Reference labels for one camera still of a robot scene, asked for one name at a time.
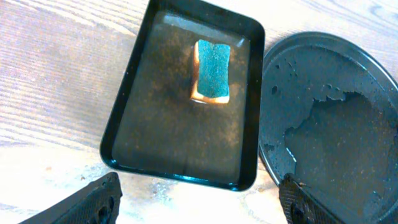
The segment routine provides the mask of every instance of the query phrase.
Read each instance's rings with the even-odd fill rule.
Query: rectangular tray
[[[189,100],[193,45],[231,46],[230,102]],[[265,32],[214,5],[151,0],[100,145],[113,169],[230,190],[256,178]]]

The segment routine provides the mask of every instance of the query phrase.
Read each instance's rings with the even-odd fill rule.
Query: wooden surface
[[[290,34],[346,38],[398,76],[398,2],[212,0]],[[0,217],[22,221],[109,172],[98,148],[147,1],[0,0]],[[259,162],[245,192],[119,173],[118,223],[285,223]]]

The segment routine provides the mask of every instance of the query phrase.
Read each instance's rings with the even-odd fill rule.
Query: teal scouring pad
[[[229,101],[228,63],[231,47],[199,40],[193,51],[191,99],[201,103]]]

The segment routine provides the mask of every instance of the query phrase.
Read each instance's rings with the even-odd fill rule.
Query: water droplet
[[[272,87],[272,90],[271,90],[271,94],[272,95],[275,95],[275,93],[278,91],[278,87],[277,86],[274,86],[274,87]]]

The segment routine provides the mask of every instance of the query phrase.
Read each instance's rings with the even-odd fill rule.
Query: baking pan
[[[193,46],[231,46],[230,101],[189,100]],[[113,169],[230,190],[256,178],[260,23],[203,1],[151,0],[102,142]]]
[[[364,50],[306,32],[264,57],[260,155],[371,223],[398,222],[397,83]]]

